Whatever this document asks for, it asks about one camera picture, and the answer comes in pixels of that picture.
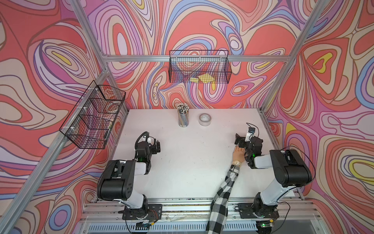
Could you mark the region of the plaid sleeved forearm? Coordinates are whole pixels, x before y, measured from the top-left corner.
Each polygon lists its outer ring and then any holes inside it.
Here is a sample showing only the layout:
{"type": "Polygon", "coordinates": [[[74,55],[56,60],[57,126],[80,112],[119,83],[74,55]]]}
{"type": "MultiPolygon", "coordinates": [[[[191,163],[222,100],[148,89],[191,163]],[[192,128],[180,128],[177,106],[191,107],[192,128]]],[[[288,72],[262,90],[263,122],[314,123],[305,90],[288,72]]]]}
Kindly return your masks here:
{"type": "Polygon", "coordinates": [[[220,234],[226,224],[228,217],[228,200],[239,176],[240,167],[231,165],[225,180],[216,192],[211,206],[210,217],[206,226],[206,234],[220,234]]]}

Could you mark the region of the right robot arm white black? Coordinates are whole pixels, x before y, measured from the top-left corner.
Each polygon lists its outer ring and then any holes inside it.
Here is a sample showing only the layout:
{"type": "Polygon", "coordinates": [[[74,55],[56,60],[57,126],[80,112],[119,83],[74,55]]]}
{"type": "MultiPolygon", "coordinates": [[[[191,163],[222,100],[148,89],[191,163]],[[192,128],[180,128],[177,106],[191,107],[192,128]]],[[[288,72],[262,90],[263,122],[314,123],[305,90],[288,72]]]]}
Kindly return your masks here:
{"type": "Polygon", "coordinates": [[[254,216],[265,217],[274,213],[289,191],[306,186],[314,180],[312,173],[296,150],[270,150],[262,154],[263,140],[247,134],[235,135],[235,145],[245,149],[244,158],[251,169],[273,169],[274,179],[259,192],[251,205],[254,216]]]}

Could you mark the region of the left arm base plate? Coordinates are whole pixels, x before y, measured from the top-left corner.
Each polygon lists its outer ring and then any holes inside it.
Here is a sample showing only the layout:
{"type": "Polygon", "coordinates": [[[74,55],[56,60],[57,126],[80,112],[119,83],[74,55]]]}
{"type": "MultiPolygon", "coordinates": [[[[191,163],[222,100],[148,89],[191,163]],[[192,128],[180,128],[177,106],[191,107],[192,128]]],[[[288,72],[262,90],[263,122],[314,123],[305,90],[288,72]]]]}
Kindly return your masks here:
{"type": "Polygon", "coordinates": [[[150,220],[156,221],[162,218],[162,204],[143,205],[140,209],[130,209],[125,207],[122,214],[123,220],[150,220]]]}

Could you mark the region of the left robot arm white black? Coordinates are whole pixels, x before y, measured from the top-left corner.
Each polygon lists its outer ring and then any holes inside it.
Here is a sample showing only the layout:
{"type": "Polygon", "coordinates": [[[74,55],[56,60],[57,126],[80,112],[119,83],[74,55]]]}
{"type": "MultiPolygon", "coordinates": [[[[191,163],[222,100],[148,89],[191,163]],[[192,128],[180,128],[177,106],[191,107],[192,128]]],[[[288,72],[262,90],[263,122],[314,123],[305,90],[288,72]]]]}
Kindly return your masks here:
{"type": "Polygon", "coordinates": [[[131,210],[148,210],[145,195],[134,188],[135,176],[147,175],[152,167],[152,156],[161,152],[159,141],[135,144],[133,160],[108,162],[97,185],[97,197],[105,201],[118,201],[131,210]]]}

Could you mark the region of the beige wrist watch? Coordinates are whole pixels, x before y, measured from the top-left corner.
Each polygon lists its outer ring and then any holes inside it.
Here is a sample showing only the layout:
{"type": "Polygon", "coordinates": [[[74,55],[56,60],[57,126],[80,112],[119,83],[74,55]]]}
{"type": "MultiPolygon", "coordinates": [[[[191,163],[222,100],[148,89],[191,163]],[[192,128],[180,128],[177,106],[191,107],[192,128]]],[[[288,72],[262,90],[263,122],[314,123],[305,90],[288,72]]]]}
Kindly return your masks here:
{"type": "Polygon", "coordinates": [[[234,160],[234,161],[232,162],[232,165],[240,167],[240,166],[241,166],[241,162],[238,161],[238,160],[234,160]]]}

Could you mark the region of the mannequin hand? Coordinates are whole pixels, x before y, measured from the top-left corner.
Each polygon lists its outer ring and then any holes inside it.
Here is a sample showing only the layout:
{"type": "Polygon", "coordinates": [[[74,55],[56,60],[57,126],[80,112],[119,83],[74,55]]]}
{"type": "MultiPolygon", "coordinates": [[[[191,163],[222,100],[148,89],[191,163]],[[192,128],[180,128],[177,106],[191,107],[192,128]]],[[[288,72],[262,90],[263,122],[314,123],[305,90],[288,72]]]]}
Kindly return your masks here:
{"type": "Polygon", "coordinates": [[[238,146],[235,146],[234,152],[233,152],[233,155],[232,155],[232,161],[234,161],[234,160],[238,160],[241,163],[243,163],[245,161],[245,149],[244,148],[240,148],[238,146]]]}

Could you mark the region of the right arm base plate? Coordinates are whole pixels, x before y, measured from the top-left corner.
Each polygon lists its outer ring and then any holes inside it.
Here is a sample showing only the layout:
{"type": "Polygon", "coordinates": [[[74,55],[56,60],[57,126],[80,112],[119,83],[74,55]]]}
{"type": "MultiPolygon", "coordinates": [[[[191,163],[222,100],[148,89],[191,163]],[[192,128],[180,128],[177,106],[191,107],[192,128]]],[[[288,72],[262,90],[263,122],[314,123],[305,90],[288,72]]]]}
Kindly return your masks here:
{"type": "Polygon", "coordinates": [[[280,216],[278,206],[268,206],[261,203],[239,203],[234,207],[239,212],[241,219],[268,219],[277,220],[280,216]]]}

